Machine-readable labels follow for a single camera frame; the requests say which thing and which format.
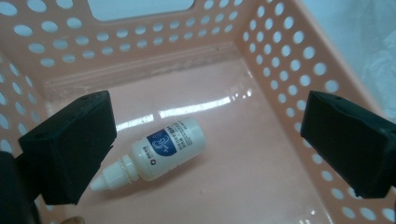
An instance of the small plastic bottle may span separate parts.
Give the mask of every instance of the small plastic bottle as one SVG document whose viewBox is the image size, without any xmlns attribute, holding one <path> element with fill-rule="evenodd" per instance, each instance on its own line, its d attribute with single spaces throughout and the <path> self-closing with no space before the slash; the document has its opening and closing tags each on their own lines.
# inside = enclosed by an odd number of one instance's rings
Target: small plastic bottle
<svg viewBox="0 0 396 224">
<path fill-rule="evenodd" d="M 205 145 L 195 119 L 177 121 L 134 142 L 128 155 L 107 166 L 91 182 L 91 189 L 117 189 L 139 178 L 153 180 L 200 154 Z"/>
</svg>

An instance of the perforated basket wall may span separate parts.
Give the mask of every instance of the perforated basket wall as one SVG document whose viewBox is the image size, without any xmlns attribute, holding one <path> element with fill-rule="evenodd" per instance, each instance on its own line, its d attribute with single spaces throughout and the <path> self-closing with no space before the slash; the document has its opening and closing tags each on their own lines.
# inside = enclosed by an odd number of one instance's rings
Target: perforated basket wall
<svg viewBox="0 0 396 224">
<path fill-rule="evenodd" d="M 381 114 L 300 1 L 196 0 L 182 12 L 100 22 L 86 1 L 1 0 L 0 27 L 0 147 L 15 157 L 21 135 L 77 96 L 243 58 L 329 223 L 394 220 L 394 190 L 386 199 L 355 197 L 299 135 L 310 90 Z M 36 204 L 46 224 L 67 216 L 62 206 Z"/>
</svg>

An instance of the bottle label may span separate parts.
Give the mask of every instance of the bottle label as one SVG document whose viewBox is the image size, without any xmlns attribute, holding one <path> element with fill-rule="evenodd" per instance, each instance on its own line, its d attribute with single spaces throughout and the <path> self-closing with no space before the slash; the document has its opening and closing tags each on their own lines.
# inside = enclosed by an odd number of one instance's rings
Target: bottle label
<svg viewBox="0 0 396 224">
<path fill-rule="evenodd" d="M 177 153 L 175 145 L 164 129 L 149 135 L 147 139 L 158 155 L 170 157 Z"/>
</svg>

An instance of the circular hole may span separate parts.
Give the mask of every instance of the circular hole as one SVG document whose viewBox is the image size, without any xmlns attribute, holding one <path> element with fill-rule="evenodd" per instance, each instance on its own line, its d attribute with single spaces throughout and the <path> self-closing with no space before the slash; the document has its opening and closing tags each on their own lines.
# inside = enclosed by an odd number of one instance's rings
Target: circular hole
<svg viewBox="0 0 396 224">
<path fill-rule="evenodd" d="M 128 34 L 129 34 L 128 31 L 125 29 L 120 29 L 117 31 L 118 38 L 125 38 Z"/>
<path fill-rule="evenodd" d="M 265 54 L 270 54 L 271 51 L 272 51 L 271 45 L 266 44 L 266 45 L 264 46 L 264 53 L 265 53 Z"/>
<path fill-rule="evenodd" d="M 256 29 L 256 26 L 257 26 L 257 22 L 256 22 L 255 20 L 252 20 L 252 21 L 250 22 L 250 25 L 249 25 L 250 30 Z"/>
<path fill-rule="evenodd" d="M 300 61 L 298 61 L 298 60 L 293 60 L 293 61 L 291 61 L 291 63 L 290 63 L 290 68 L 291 68 L 291 70 L 293 70 L 294 72 L 295 71 L 298 71 L 300 68 L 301 68 L 301 64 L 300 64 Z"/>
<path fill-rule="evenodd" d="M 269 77 L 271 75 L 271 69 L 269 67 L 264 67 L 264 69 L 262 70 L 262 74 L 265 77 Z"/>
<path fill-rule="evenodd" d="M 272 66 L 273 66 L 273 67 L 279 67 L 279 65 L 280 65 L 280 60 L 279 60 L 279 58 L 278 58 L 278 57 L 273 58 L 273 60 L 272 60 Z"/>
<path fill-rule="evenodd" d="M 56 0 L 59 7 L 69 9 L 73 6 L 73 0 Z"/>
<path fill-rule="evenodd" d="M 376 220 L 375 213 L 369 208 L 361 208 L 361 215 L 370 221 Z"/>
<path fill-rule="evenodd" d="M 45 12 L 47 10 L 46 4 L 41 0 L 29 0 L 27 6 L 34 12 Z"/>
<path fill-rule="evenodd" d="M 177 40 L 178 40 L 178 35 L 169 36 L 169 41 L 170 42 L 175 43 L 175 42 L 177 42 Z"/>
<path fill-rule="evenodd" d="M 154 45 L 161 45 L 161 43 L 163 42 L 163 38 L 162 37 L 155 37 L 154 38 Z"/>
<path fill-rule="evenodd" d="M 143 40 L 139 40 L 137 42 L 137 47 L 140 48 L 140 49 L 145 48 L 147 45 L 148 45 L 148 41 L 144 40 L 144 39 Z"/>
<path fill-rule="evenodd" d="M 27 25 L 16 25 L 14 26 L 14 32 L 17 35 L 21 36 L 29 36 L 33 34 L 32 29 Z"/>
<path fill-rule="evenodd" d="M 267 21 L 265 22 L 265 29 L 267 30 L 271 30 L 271 28 L 273 27 L 274 22 L 271 18 L 267 19 Z"/>
<path fill-rule="evenodd" d="M 67 49 L 67 42 L 64 39 L 56 39 L 52 44 L 56 49 Z"/>
<path fill-rule="evenodd" d="M 314 163 L 316 163 L 316 164 L 322 164 L 323 163 L 323 159 L 317 153 L 312 155 L 312 161 L 314 161 Z"/>
<path fill-rule="evenodd" d="M 258 32 L 256 35 L 257 42 L 262 42 L 264 40 L 264 33 Z"/>
<path fill-rule="evenodd" d="M 256 63 L 257 63 L 257 64 L 262 64 L 262 56 L 261 56 L 261 55 L 257 55 L 257 57 L 256 57 Z"/>
<path fill-rule="evenodd" d="M 279 16 L 280 14 L 283 13 L 283 10 L 285 9 L 285 7 L 283 6 L 283 3 L 278 3 L 275 7 L 275 14 L 277 16 Z"/>
<path fill-rule="evenodd" d="M 76 56 L 74 56 L 73 54 L 65 54 L 65 55 L 62 57 L 62 60 L 63 60 L 65 63 L 73 63 L 73 62 L 76 61 Z"/>
<path fill-rule="evenodd" d="M 281 104 L 285 104 L 286 103 L 286 95 L 285 94 L 283 94 L 283 93 L 280 93 L 278 96 L 277 96 L 277 100 L 281 103 Z"/>
<path fill-rule="evenodd" d="M 251 43 L 248 48 L 250 53 L 254 53 L 254 51 L 256 51 L 256 45 L 254 43 Z"/>
<path fill-rule="evenodd" d="M 210 17 L 209 16 L 204 16 L 201 18 L 201 24 L 205 25 L 210 21 Z"/>
<path fill-rule="evenodd" d="M 322 171 L 322 178 L 326 181 L 332 181 L 332 174 L 328 171 Z"/>
<path fill-rule="evenodd" d="M 0 114 L 0 126 L 4 129 L 9 129 L 8 119 L 2 114 Z"/>
<path fill-rule="evenodd" d="M 175 30 L 178 28 L 179 25 L 180 25 L 179 21 L 172 21 L 169 26 L 171 27 L 171 29 Z"/>
<path fill-rule="evenodd" d="M 291 54 L 291 48 L 289 45 L 285 45 L 282 47 L 282 55 L 284 57 L 288 57 Z"/>
<path fill-rule="evenodd" d="M 0 105 L 6 105 L 7 104 L 7 99 L 6 96 L 0 92 Z"/>
<path fill-rule="evenodd" d="M 23 105 L 21 105 L 20 102 L 15 103 L 15 108 L 17 108 L 18 113 L 20 113 L 21 115 L 25 115 L 26 114 L 26 110 L 23 107 Z"/>
<path fill-rule="evenodd" d="M 189 18 L 189 19 L 186 21 L 186 26 L 187 26 L 187 27 L 192 27 L 194 24 L 195 24 L 195 18 Z"/>
<path fill-rule="evenodd" d="M 95 52 L 92 50 L 85 50 L 82 52 L 82 57 L 85 59 L 92 59 L 95 56 Z"/>
<path fill-rule="evenodd" d="M 30 103 L 32 103 L 34 105 L 37 104 L 37 99 L 32 95 L 32 93 L 29 93 L 28 97 L 29 97 Z"/>
<path fill-rule="evenodd" d="M 220 7 L 227 7 L 228 3 L 229 3 L 228 0 L 221 0 L 219 6 Z"/>
<path fill-rule="evenodd" d="M 356 196 L 355 190 L 353 188 L 348 188 L 347 192 L 349 193 L 349 195 L 353 198 L 353 199 L 357 199 L 360 200 L 362 199 L 361 196 Z"/>
<path fill-rule="evenodd" d="M 384 208 L 382 209 L 382 215 L 384 215 L 384 217 L 391 221 L 392 223 L 395 222 L 395 211 L 393 209 L 390 208 Z"/>
<path fill-rule="evenodd" d="M 243 1 L 244 0 L 235 0 L 235 1 L 233 1 L 233 5 L 237 7 L 237 6 L 241 5 Z"/>
<path fill-rule="evenodd" d="M 231 30 L 233 29 L 233 26 L 230 24 L 230 25 L 227 25 L 225 28 L 224 28 L 224 32 L 225 33 L 229 33 L 229 32 L 231 32 Z"/>
<path fill-rule="evenodd" d="M 303 75 L 300 77 L 300 84 L 302 86 L 309 86 L 311 84 L 311 78 L 308 75 Z"/>
<path fill-rule="evenodd" d="M 259 18 L 262 18 L 262 17 L 264 16 L 264 13 L 265 13 L 265 7 L 260 6 L 260 7 L 257 9 L 257 16 L 258 16 Z"/>
<path fill-rule="evenodd" d="M 332 189 L 332 196 L 338 200 L 344 199 L 344 193 L 339 189 Z"/>
<path fill-rule="evenodd" d="M 17 13 L 18 10 L 14 7 L 14 5 L 8 2 L 0 2 L 0 14 L 5 16 L 15 16 Z"/>
<path fill-rule="evenodd" d="M 298 108 L 299 110 L 304 111 L 304 110 L 305 110 L 305 107 L 306 107 L 306 102 L 305 102 L 304 100 L 299 100 L 299 101 L 297 102 L 297 108 Z"/>
<path fill-rule="evenodd" d="M 294 18 L 293 17 L 287 17 L 285 21 L 283 22 L 283 26 L 285 29 L 289 30 L 294 24 Z"/>
<path fill-rule="evenodd" d="M 160 32 L 163 29 L 163 23 L 157 22 L 152 26 L 154 32 Z"/>
<path fill-rule="evenodd" d="M 41 28 L 48 33 L 55 33 L 58 31 L 58 25 L 53 21 L 43 21 L 41 23 Z"/>
<path fill-rule="evenodd" d="M 16 82 L 12 82 L 12 88 L 14 89 L 14 91 L 21 95 L 22 94 L 22 89 L 20 87 L 20 85 L 18 85 Z"/>
<path fill-rule="evenodd" d="M 67 25 L 71 29 L 77 30 L 77 29 L 81 28 L 82 22 L 78 18 L 72 17 L 72 18 L 67 19 Z"/>
<path fill-rule="evenodd" d="M 248 32 L 244 32 L 244 36 L 243 37 L 244 37 L 244 41 L 247 42 L 248 38 L 249 38 Z"/>
<path fill-rule="evenodd" d="M 131 49 L 131 45 L 128 44 L 128 43 L 123 43 L 123 44 L 120 45 L 120 51 L 125 52 L 125 51 L 128 51 L 130 49 Z"/>
<path fill-rule="evenodd" d="M 40 122 L 40 117 L 38 116 L 38 114 L 35 111 L 32 112 L 31 116 L 35 123 Z"/>
<path fill-rule="evenodd" d="M 281 71 L 279 73 L 280 80 L 287 81 L 289 79 L 289 73 L 287 71 Z"/>
<path fill-rule="evenodd" d="M 76 37 L 76 43 L 78 45 L 84 46 L 84 45 L 87 45 L 88 43 L 90 43 L 90 39 L 88 39 L 88 37 L 85 35 L 78 35 Z"/>
<path fill-rule="evenodd" d="M 187 32 L 184 34 L 184 39 L 191 39 L 192 38 L 192 32 Z"/>
<path fill-rule="evenodd" d="M 6 139 L 1 140 L 0 148 L 2 151 L 12 153 L 12 146 Z"/>
<path fill-rule="evenodd" d="M 293 36 L 293 41 L 296 44 L 301 44 L 304 40 L 304 33 L 302 31 L 297 31 Z"/>
<path fill-rule="evenodd" d="M 53 205 L 46 205 L 46 207 L 47 207 L 47 210 L 53 211 Z"/>
<path fill-rule="evenodd" d="M 96 39 L 101 41 L 101 42 L 107 41 L 108 40 L 108 34 L 107 33 L 99 33 L 96 36 Z"/>
<path fill-rule="evenodd" d="M 237 12 L 237 11 L 234 11 L 234 12 L 232 12 L 232 13 L 230 14 L 230 16 L 228 17 L 228 19 L 229 19 L 230 21 L 233 21 L 233 20 L 236 19 L 237 16 L 238 16 L 238 12 Z"/>
<path fill-rule="evenodd" d="M 205 2 L 204 8 L 205 8 L 206 10 L 209 10 L 210 8 L 213 7 L 213 5 L 214 5 L 214 2 L 213 2 L 212 0 L 209 0 L 209 1 L 206 1 L 206 2 Z"/>
<path fill-rule="evenodd" d="M 45 58 L 40 61 L 41 65 L 46 66 L 46 67 L 52 67 L 55 65 L 55 61 L 51 58 Z"/>
<path fill-rule="evenodd" d="M 215 27 L 212 30 L 212 35 L 217 35 L 220 32 L 220 28 L 219 27 Z"/>
<path fill-rule="evenodd" d="M 200 32 L 198 32 L 198 36 L 199 37 L 203 37 L 203 36 L 205 36 L 207 34 L 207 30 L 200 30 Z"/>
<path fill-rule="evenodd" d="M 279 43 L 282 40 L 282 33 L 276 31 L 273 36 L 274 42 Z"/>
<path fill-rule="evenodd" d="M 24 135 L 24 134 L 26 134 L 27 133 L 27 129 L 26 129 L 26 127 L 23 125 L 23 124 L 18 124 L 18 130 L 20 131 L 20 134 L 21 135 Z"/>
<path fill-rule="evenodd" d="M 305 139 L 303 140 L 304 146 L 308 148 L 312 148 L 311 144 L 309 144 Z"/>
<path fill-rule="evenodd" d="M 216 22 L 221 22 L 222 20 L 224 20 L 224 14 L 219 14 L 216 18 L 215 18 L 215 21 Z"/>
<path fill-rule="evenodd" d="M 276 80 L 272 80 L 271 81 L 271 89 L 277 90 L 278 87 L 279 87 L 279 85 L 277 84 L 277 81 Z"/>
<path fill-rule="evenodd" d="M 297 122 L 294 124 L 294 130 L 299 133 L 301 131 L 301 123 Z"/>
<path fill-rule="evenodd" d="M 328 92 L 336 92 L 339 89 L 339 84 L 335 80 L 329 80 L 326 82 L 325 88 Z"/>
<path fill-rule="evenodd" d="M 286 109 L 286 114 L 288 115 L 289 118 L 293 118 L 295 116 L 294 109 L 293 108 L 287 108 Z"/>
<path fill-rule="evenodd" d="M 12 74 L 14 74 L 17 77 L 20 75 L 20 71 L 17 69 L 17 67 L 15 67 L 13 63 L 9 64 L 9 70 L 11 70 Z"/>
<path fill-rule="evenodd" d="M 318 76 L 323 76 L 326 73 L 327 66 L 325 63 L 317 63 L 314 67 L 314 73 Z"/>
<path fill-rule="evenodd" d="M 109 47 L 109 46 L 104 47 L 104 48 L 102 48 L 102 53 L 103 53 L 104 55 L 110 55 L 110 54 L 113 53 L 113 48 L 111 48 L 111 47 Z"/>
<path fill-rule="evenodd" d="M 303 55 L 306 59 L 312 59 L 315 56 L 315 49 L 313 47 L 307 47 L 304 49 Z"/>
<path fill-rule="evenodd" d="M 289 86 L 288 91 L 289 91 L 290 95 L 296 95 L 298 90 L 297 90 L 296 86 L 291 85 L 291 86 Z"/>
</svg>

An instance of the dropper bottle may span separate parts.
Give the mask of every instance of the dropper bottle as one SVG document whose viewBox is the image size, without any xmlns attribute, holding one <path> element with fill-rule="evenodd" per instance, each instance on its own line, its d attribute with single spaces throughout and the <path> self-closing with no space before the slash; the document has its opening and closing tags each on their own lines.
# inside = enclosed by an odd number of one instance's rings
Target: dropper bottle
<svg viewBox="0 0 396 224">
<path fill-rule="evenodd" d="M 177 121 L 134 142 L 127 155 L 91 182 L 91 189 L 117 189 L 140 178 L 156 179 L 200 154 L 205 146 L 205 135 L 195 119 Z"/>
</svg>

